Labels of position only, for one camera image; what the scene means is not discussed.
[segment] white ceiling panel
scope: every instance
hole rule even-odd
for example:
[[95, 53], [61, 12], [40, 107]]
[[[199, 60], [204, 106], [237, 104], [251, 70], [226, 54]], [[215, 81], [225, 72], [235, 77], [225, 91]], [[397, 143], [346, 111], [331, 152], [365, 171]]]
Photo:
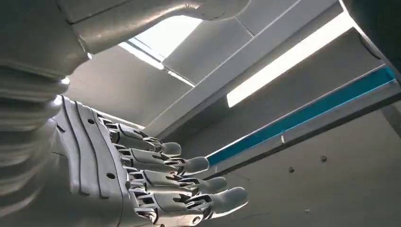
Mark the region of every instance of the white ceiling panel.
[[191, 88], [119, 46], [82, 64], [70, 80], [69, 98], [143, 126]]
[[197, 84], [251, 38], [235, 18], [203, 21], [163, 64]]

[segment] skylight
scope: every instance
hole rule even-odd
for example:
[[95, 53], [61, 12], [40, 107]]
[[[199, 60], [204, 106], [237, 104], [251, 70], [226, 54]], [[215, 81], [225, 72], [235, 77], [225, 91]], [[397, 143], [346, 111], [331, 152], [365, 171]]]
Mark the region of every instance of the skylight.
[[135, 38], [167, 58], [201, 22], [187, 16], [170, 17]]
[[185, 77], [165, 67], [162, 62], [186, 39], [202, 20], [176, 16], [170, 17], [137, 35], [120, 43], [119, 46], [149, 65], [167, 72], [185, 84], [195, 87]]
[[229, 92], [227, 94], [228, 106], [233, 107], [241, 102], [352, 27], [351, 17], [345, 12], [339, 14]]

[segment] light panel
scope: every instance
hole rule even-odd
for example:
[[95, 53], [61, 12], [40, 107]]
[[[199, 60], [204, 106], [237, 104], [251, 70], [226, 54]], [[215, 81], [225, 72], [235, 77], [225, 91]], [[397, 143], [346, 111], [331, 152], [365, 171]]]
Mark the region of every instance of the light panel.
[[307, 38], [229, 92], [227, 94], [228, 106], [230, 108], [233, 107], [290, 68], [296, 66], [298, 63], [351, 29], [353, 24], [353, 20], [346, 12], [339, 14], [333, 20], [313, 32]]

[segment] robotic hand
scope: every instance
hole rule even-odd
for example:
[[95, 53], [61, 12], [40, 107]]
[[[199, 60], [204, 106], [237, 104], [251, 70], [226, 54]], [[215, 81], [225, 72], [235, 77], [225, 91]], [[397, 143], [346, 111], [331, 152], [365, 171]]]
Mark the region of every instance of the robotic hand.
[[224, 191], [223, 178], [187, 178], [209, 167], [205, 158], [179, 158], [178, 144], [107, 122], [59, 94], [91, 54], [167, 17], [226, 19], [247, 4], [2, 1], [0, 226], [194, 226], [246, 204], [244, 189]]

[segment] small hole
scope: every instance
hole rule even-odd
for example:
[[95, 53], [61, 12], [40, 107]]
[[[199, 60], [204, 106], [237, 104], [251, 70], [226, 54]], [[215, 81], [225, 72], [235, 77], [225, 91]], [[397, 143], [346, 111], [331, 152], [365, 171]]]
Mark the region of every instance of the small hole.
[[115, 175], [112, 173], [107, 173], [106, 176], [110, 179], [115, 179]]

